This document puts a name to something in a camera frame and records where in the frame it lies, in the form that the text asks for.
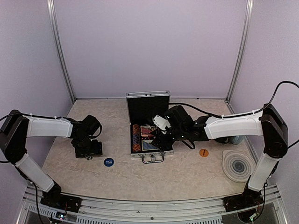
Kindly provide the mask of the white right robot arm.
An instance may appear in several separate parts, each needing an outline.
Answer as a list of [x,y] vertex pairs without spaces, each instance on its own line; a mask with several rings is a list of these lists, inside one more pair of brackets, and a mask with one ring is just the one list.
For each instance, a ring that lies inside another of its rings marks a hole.
[[188,141],[188,146],[194,148],[195,142],[234,136],[262,136],[263,153],[247,182],[248,190],[239,196],[243,207],[249,207],[257,200],[256,192],[263,188],[288,151],[288,127],[272,104],[265,104],[263,108],[248,113],[227,116],[206,112],[193,120],[183,103],[174,103],[163,116],[156,115],[153,122],[160,131],[152,144],[163,151],[171,148],[176,141]]

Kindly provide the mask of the aluminium poker chip case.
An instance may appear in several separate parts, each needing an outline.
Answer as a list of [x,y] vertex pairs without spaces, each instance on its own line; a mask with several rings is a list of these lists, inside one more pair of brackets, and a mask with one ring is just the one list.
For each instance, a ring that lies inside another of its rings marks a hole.
[[140,158],[144,164],[161,163],[164,161],[164,157],[173,154],[173,149],[159,149],[154,151],[141,151],[132,152],[133,135],[132,125],[138,124],[142,126],[150,126],[153,131],[151,132],[154,137],[150,140],[142,139],[140,136],[140,143],[142,141],[153,141],[159,130],[153,123],[153,118],[156,115],[163,115],[168,109],[168,103],[170,101],[169,91],[149,91],[149,92],[131,92],[126,94],[126,102],[130,123],[130,140],[131,140],[131,158]]

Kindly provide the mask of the red playing card deck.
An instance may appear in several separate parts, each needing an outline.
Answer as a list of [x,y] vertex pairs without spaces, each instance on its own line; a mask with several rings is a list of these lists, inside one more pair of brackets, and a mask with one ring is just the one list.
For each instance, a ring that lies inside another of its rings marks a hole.
[[140,128],[140,130],[141,130],[141,138],[142,139],[150,140],[154,137],[154,135],[151,133],[153,131],[152,127],[142,126]]

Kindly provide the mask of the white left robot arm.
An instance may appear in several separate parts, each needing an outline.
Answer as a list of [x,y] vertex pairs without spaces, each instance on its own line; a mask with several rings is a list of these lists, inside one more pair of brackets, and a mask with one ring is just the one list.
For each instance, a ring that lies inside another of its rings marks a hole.
[[0,128],[0,148],[6,162],[47,193],[47,200],[57,208],[65,204],[65,196],[56,190],[60,188],[59,185],[29,155],[27,142],[31,139],[65,138],[70,139],[76,158],[90,160],[95,156],[102,156],[102,143],[97,138],[103,127],[93,115],[75,120],[12,110],[0,120],[3,123]]

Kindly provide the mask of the blue playing card deck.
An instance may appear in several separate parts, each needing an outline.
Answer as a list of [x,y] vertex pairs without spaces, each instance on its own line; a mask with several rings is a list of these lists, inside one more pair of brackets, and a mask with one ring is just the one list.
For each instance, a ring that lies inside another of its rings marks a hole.
[[151,144],[151,141],[146,141],[143,140],[142,141],[142,151],[154,151],[154,150],[159,150],[159,148],[157,148],[156,146]]

